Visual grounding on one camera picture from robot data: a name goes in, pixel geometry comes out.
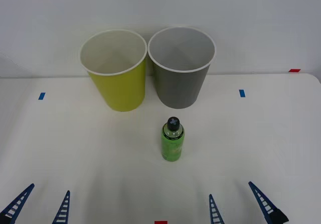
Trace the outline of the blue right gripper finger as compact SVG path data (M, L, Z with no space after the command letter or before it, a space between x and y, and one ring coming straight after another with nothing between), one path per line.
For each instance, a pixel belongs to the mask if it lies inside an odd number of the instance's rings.
M248 183L268 224L283 224L289 222L288 217L277 208L269 198L253 183Z
M209 211L211 224L224 224L212 194L209 195Z

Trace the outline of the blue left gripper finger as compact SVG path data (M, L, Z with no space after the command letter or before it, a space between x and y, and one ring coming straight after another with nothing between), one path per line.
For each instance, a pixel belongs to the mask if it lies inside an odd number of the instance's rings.
M52 224L68 224L70 209L70 191L68 190L59 207L59 210L52 222Z
M14 224L35 185L32 183L22 191L2 212L1 224Z

